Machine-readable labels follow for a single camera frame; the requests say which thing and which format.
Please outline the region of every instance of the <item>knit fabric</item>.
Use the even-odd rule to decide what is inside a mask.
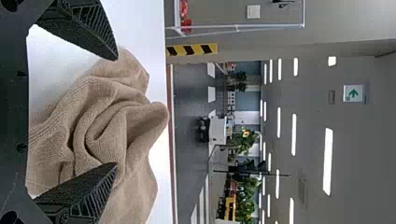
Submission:
[[[149,74],[127,50],[100,60],[55,105],[31,120],[26,186],[40,195],[107,162],[119,172],[101,224],[146,223],[158,186],[149,150],[168,122],[145,96]]]

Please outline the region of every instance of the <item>screw hole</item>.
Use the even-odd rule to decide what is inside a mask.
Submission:
[[[18,11],[18,5],[20,5],[24,0],[1,0],[1,4],[3,7],[10,11],[16,12]]]
[[[19,72],[17,73],[17,76],[18,76],[18,77],[27,77],[27,74],[24,73],[24,72],[19,71]]]
[[[9,223],[14,223],[18,218],[18,215],[15,211],[10,211],[5,213],[1,219],[0,219],[0,224],[9,224]]]
[[[24,144],[24,143],[18,144],[17,145],[17,151],[20,152],[20,153],[26,152],[27,151],[27,145]]]

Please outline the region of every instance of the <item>gray floor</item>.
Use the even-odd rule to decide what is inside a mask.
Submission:
[[[208,144],[198,141],[197,120],[223,108],[221,100],[207,102],[208,86],[216,87],[217,98],[222,95],[223,84],[207,75],[206,63],[174,66],[177,210],[178,222],[182,224],[191,222],[208,174]]]

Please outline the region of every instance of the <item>red object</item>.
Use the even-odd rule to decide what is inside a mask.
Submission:
[[[180,16],[181,19],[184,21],[189,16],[189,3],[187,0],[180,0],[181,2],[181,9],[180,9]]]
[[[181,26],[191,26],[192,25],[192,20],[191,19],[185,19],[181,22]],[[190,34],[192,32],[191,28],[183,28],[181,31],[185,34]]]

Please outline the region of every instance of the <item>fluorescent light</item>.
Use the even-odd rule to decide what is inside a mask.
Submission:
[[[281,110],[280,110],[280,107],[278,107],[277,108],[277,131],[276,131],[277,138],[280,138],[280,119],[281,119],[280,113],[281,113]]]
[[[265,161],[267,154],[267,144],[265,142],[262,143],[262,160]]]
[[[296,156],[297,115],[292,115],[291,121],[291,155]]]
[[[262,177],[262,196],[265,196],[265,176]]]
[[[263,116],[264,116],[264,121],[267,121],[267,102],[264,101],[264,109],[262,111]]]
[[[335,56],[330,56],[328,59],[328,65],[329,67],[335,66],[337,64],[337,57]]]
[[[264,85],[267,85],[267,64],[264,64]]]
[[[277,60],[277,79],[282,80],[282,59]]]
[[[294,200],[290,198],[289,224],[294,224]]]
[[[332,188],[332,129],[326,129],[324,144],[323,190],[330,196]]]
[[[268,171],[271,172],[271,159],[272,159],[272,155],[271,152],[268,153]]]
[[[260,151],[262,151],[262,134],[260,134]]]
[[[293,74],[295,77],[298,76],[298,58],[294,58],[293,60]]]
[[[271,217],[271,194],[267,195],[267,216]]]
[[[262,100],[260,100],[260,118],[262,118]]]
[[[262,194],[259,195],[259,208],[262,209]]]
[[[265,211],[262,210],[262,224],[265,224]]]
[[[277,199],[279,199],[279,175],[280,175],[280,172],[277,169],[276,170],[276,189],[275,189],[275,196]]]
[[[270,60],[270,83],[272,83],[273,80],[273,61]]]

